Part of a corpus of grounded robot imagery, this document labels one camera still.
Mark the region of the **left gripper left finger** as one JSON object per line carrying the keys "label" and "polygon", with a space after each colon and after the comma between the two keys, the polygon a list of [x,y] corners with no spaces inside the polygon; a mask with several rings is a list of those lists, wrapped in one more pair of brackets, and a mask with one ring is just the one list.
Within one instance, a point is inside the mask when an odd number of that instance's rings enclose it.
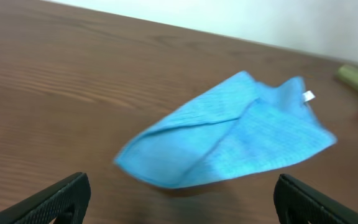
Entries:
{"label": "left gripper left finger", "polygon": [[82,224],[91,198],[84,172],[74,173],[0,212],[0,224]]}

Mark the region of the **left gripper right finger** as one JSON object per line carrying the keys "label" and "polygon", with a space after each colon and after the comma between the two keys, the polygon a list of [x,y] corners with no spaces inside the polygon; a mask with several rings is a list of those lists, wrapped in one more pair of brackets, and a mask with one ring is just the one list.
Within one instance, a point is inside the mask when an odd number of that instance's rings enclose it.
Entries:
{"label": "left gripper right finger", "polygon": [[280,174],[273,201],[280,224],[358,224],[357,212],[288,174]]}

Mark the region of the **blue microfiber cloth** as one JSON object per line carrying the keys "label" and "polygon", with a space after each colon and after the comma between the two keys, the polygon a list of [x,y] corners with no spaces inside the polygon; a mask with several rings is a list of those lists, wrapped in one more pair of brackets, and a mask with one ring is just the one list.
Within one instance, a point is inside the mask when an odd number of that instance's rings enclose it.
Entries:
{"label": "blue microfiber cloth", "polygon": [[305,95],[301,77],[268,86],[239,72],[142,131],[114,162],[165,189],[292,166],[336,142]]}

